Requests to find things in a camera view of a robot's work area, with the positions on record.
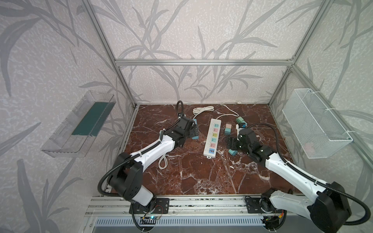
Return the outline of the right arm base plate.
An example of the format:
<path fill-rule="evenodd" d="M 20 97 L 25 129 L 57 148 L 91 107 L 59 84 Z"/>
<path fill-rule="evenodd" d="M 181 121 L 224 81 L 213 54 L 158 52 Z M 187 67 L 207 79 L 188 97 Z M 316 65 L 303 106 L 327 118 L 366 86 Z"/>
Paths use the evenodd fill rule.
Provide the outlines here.
<path fill-rule="evenodd" d="M 272 212 L 268 203 L 261 198 L 246 196 L 244 201 L 249 214 L 264 214 Z"/>

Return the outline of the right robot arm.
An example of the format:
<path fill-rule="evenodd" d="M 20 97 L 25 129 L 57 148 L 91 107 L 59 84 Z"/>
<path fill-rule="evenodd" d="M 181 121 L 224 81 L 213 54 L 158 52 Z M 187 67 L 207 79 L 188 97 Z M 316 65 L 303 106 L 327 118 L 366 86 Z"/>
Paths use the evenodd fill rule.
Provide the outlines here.
<path fill-rule="evenodd" d="M 269 208 L 290 211 L 307 218 L 324 233 L 336 233 L 342 226 L 357 226 L 371 218 L 370 208 L 345 192 L 337 182 L 324 180 L 305 172 L 287 160 L 280 149 L 262 145 L 252 126 L 239 123 L 238 135 L 229 137 L 228 147 L 246 154 L 254 162 L 281 176 L 304 197 L 270 189 L 262 195 Z"/>

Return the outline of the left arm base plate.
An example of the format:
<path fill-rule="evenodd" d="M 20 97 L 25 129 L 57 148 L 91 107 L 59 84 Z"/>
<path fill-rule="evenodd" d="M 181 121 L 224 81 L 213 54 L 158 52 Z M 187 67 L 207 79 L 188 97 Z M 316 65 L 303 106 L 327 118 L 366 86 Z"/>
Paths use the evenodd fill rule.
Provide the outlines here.
<path fill-rule="evenodd" d="M 169 211 L 169 198 L 153 198 L 149 204 L 141 205 L 138 202 L 132 203 L 130 206 L 130 214 L 167 214 Z"/>

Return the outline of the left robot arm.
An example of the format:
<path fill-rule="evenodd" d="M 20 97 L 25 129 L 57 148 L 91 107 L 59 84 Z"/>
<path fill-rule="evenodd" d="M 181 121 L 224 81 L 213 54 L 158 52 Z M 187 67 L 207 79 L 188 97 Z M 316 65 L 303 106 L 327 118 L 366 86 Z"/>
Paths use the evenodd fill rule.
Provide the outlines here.
<path fill-rule="evenodd" d="M 163 155 L 183 147 L 188 138 L 198 135 L 195 121 L 184 114 L 184 104 L 175 107 L 177 121 L 159 133 L 159 138 L 147 147 L 128 154 L 121 153 L 111 170 L 100 179 L 97 189 L 101 195 L 121 197 L 132 204 L 148 209 L 155 208 L 156 197 L 143 185 L 144 171 Z"/>

